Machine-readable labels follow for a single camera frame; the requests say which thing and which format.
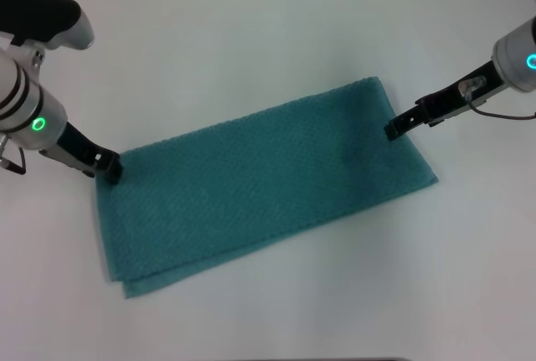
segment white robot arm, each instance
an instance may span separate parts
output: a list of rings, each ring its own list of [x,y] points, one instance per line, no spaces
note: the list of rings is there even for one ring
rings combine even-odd
[[[8,49],[0,49],[0,167],[24,174],[23,149],[39,150],[90,177],[102,173],[117,183],[119,155],[78,132],[64,107],[39,84],[45,49],[87,49],[93,43],[84,11],[72,0],[0,0],[0,8],[0,31],[13,36]],[[9,139],[20,148],[21,166],[3,157]]]
[[[385,133],[394,140],[423,123],[436,126],[468,110],[509,120],[536,119],[536,114],[504,116],[477,109],[508,87],[521,92],[536,89],[536,18],[499,39],[493,47],[492,60],[445,89],[420,98],[414,108],[391,120]]]

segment cable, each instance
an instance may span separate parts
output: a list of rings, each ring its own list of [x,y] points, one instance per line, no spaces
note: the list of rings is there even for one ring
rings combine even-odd
[[[26,173],[26,157],[24,156],[24,150],[21,147],[19,147],[18,150],[20,151],[21,169]]]
[[[514,121],[536,120],[536,113],[533,116],[504,116],[502,114],[493,114],[491,112],[480,111],[472,104],[472,101],[467,101],[467,105],[469,106],[470,109],[475,111],[477,114],[480,114],[481,116],[490,116],[492,118],[500,118],[502,120],[514,120]]]

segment folded towel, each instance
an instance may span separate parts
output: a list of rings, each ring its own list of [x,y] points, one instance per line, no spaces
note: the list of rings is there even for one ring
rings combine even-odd
[[[121,155],[97,178],[111,279],[140,296],[437,178],[376,78]]]

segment table surface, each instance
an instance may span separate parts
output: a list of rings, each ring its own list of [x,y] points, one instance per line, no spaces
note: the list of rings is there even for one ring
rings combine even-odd
[[[44,86],[87,137],[139,147],[377,75],[395,111],[490,59],[533,0],[77,0],[83,52]],[[486,109],[536,111],[507,90]],[[133,300],[107,279],[93,181],[0,173],[0,358],[531,359],[536,122],[410,133],[440,183]]]

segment teal towel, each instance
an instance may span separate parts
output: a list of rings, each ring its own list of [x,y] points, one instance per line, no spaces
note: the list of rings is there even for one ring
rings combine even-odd
[[[393,117],[370,78],[124,153],[97,179],[111,279],[140,296],[437,182]]]

